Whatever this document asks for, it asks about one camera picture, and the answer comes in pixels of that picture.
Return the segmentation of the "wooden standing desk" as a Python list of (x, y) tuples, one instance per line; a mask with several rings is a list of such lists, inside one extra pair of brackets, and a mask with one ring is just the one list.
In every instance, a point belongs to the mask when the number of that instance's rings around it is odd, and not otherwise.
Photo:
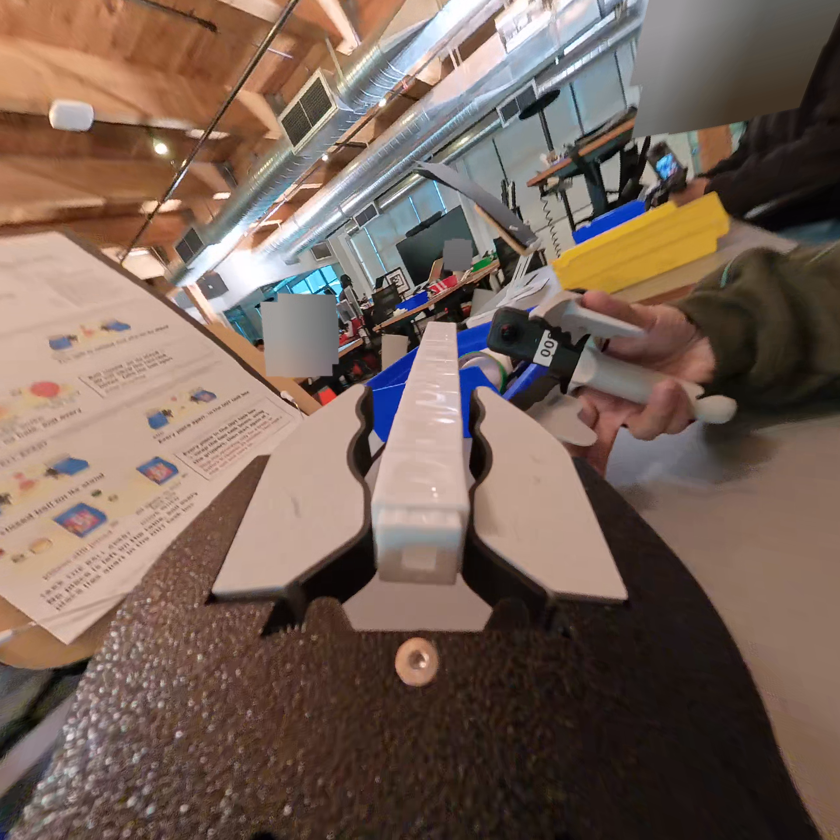
[[(528, 181), (529, 187), (539, 189), (541, 198), (558, 196), (563, 205), (570, 229), (575, 231), (580, 224), (592, 222), (598, 217), (636, 200), (642, 192), (642, 175), (647, 164), (646, 154), (650, 139), (641, 144), (633, 139), (635, 117), (630, 117), (616, 126), (586, 135), (567, 147), (561, 157)], [(618, 159), (618, 186), (614, 190), (606, 187), (602, 166), (613, 158)], [(576, 219), (571, 210), (568, 182), (583, 179), (590, 199), (591, 214)]]

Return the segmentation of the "silver ventilation duct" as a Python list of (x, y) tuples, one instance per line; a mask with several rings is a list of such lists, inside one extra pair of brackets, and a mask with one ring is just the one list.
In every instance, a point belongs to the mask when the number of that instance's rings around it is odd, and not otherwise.
[(646, 2), (570, 2), (507, 52), (494, 35), (383, 132), (255, 250), (267, 264), (290, 263), (365, 210), (420, 161), (533, 84), (537, 98), (561, 87), (602, 54), (635, 36)]
[(213, 270), (276, 201), (383, 97), (447, 47), (471, 2), (405, 2), (378, 36), (343, 64), (310, 75), (279, 116), (280, 138), (213, 220), (190, 228), (169, 271), (178, 287)]

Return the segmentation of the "long wooden desk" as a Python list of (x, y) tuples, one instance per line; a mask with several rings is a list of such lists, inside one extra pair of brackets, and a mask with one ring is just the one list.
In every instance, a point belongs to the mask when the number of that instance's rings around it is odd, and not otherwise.
[(387, 320), (384, 320), (383, 322), (377, 324), (374, 327), (374, 332), (383, 333), (386, 329), (396, 325), (397, 323), (403, 322), (407, 319), (411, 319), (420, 312), (441, 305), (449, 298), (460, 293), (462, 290), (466, 290), (470, 287), (473, 287), (474, 285), (480, 283), (484, 279), (490, 277), (492, 274), (497, 272), (500, 267), (501, 264), (499, 260), (495, 259), (492, 262), (488, 262), (479, 270), (470, 271), (469, 273), (465, 274), (461, 278), (461, 280), (455, 283), (452, 287), (447, 287), (439, 293), (432, 295), (432, 297), (426, 296), (427, 299), (422, 301), (419, 306), (407, 310), (397, 310), (396, 314), (392, 315)]

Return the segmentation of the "wooden clipboard stand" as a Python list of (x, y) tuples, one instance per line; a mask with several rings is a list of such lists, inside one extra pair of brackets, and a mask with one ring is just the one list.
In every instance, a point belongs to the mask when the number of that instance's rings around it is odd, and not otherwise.
[(518, 292), (525, 288), (528, 283), (527, 278), (531, 275), (529, 271), (531, 258), (541, 249), (539, 236), (501, 200), (446, 164), (420, 162), (414, 165), (413, 170), (423, 178), (442, 183), (455, 190), (476, 206), (479, 215), (483, 216), (508, 246), (519, 255), (517, 267), (507, 288), (510, 292)]

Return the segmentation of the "green-edged tape roll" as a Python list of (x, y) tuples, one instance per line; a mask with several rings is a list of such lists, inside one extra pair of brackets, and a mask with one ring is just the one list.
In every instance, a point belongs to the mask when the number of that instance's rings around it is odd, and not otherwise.
[(504, 394), (513, 373), (513, 362), (509, 356), (483, 349), (461, 355), (458, 368), (480, 371), (498, 393)]

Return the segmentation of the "large black screen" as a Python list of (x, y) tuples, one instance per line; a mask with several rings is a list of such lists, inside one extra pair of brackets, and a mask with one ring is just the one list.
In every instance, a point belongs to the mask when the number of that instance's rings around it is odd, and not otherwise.
[(421, 282), (428, 277), (433, 263), (443, 258), (445, 244), (455, 239), (463, 239), (469, 244), (471, 258), (478, 256), (479, 250), (462, 206), (431, 216), (395, 247), (410, 277)]

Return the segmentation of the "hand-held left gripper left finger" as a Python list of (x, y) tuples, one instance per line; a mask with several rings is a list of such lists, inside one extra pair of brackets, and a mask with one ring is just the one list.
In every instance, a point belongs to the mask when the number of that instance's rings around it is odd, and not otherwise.
[(220, 601), (347, 602), (375, 576), (373, 396), (354, 385), (270, 455), (212, 588)]

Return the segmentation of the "person's right forearm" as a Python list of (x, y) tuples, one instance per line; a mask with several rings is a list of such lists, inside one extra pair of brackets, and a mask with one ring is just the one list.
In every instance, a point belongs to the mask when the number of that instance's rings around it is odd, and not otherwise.
[(838, 242), (748, 250), (676, 307), (709, 342), (710, 392), (751, 408), (838, 400)]

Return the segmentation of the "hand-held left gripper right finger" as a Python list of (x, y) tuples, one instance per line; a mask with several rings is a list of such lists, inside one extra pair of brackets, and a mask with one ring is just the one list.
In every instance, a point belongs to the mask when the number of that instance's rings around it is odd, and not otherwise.
[(489, 606), (624, 603), (627, 588), (564, 444), (485, 386), (470, 397), (469, 431), (468, 588)]

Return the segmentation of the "yellow storage bin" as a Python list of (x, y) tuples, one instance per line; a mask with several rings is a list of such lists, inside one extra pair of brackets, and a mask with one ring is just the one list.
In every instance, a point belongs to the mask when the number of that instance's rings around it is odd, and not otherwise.
[(552, 268), (567, 291), (615, 293), (715, 253), (730, 226), (715, 193), (667, 202), (565, 251)]

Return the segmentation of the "white segmented foam bar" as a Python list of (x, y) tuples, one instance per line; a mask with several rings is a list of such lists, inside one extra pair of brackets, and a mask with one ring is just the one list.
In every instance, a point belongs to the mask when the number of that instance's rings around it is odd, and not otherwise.
[(457, 328), (433, 322), (407, 377), (371, 498), (384, 582), (454, 585), (469, 519)]

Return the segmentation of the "person's right hand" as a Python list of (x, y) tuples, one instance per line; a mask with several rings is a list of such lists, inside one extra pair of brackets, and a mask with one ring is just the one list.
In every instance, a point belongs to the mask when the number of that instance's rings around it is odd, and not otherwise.
[(583, 422), (596, 434), (593, 446), (582, 449), (578, 456), (604, 475), (622, 428), (635, 439), (648, 442), (679, 434), (694, 422), (688, 395), (673, 381), (707, 384), (713, 378), (716, 362), (707, 338), (675, 307), (630, 304), (598, 290), (587, 291), (581, 305), (642, 329), (642, 338), (611, 342), (607, 354), (658, 371), (668, 380), (656, 385), (644, 405), (591, 388), (577, 392), (583, 406)]

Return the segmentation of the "small blue storage bin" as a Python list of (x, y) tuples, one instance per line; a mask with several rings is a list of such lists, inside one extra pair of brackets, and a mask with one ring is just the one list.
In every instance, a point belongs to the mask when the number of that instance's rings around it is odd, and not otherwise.
[(591, 220), (590, 222), (578, 226), (575, 231), (573, 231), (573, 241), (576, 245), (581, 245), (587, 240), (602, 235), (609, 230), (619, 227), (636, 217), (643, 215), (646, 212), (646, 209), (646, 202), (644, 199), (636, 199), (618, 206), (613, 210)]

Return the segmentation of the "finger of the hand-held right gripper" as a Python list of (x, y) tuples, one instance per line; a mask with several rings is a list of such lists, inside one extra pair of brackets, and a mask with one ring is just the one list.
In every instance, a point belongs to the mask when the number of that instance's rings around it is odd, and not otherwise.
[(585, 406), (571, 395), (547, 395), (528, 409), (528, 415), (565, 445), (589, 448), (596, 432), (582, 418)]
[(551, 330), (560, 330), (572, 343), (595, 339), (640, 339), (646, 332), (636, 325), (581, 305), (582, 294), (562, 290), (539, 304), (539, 319)]

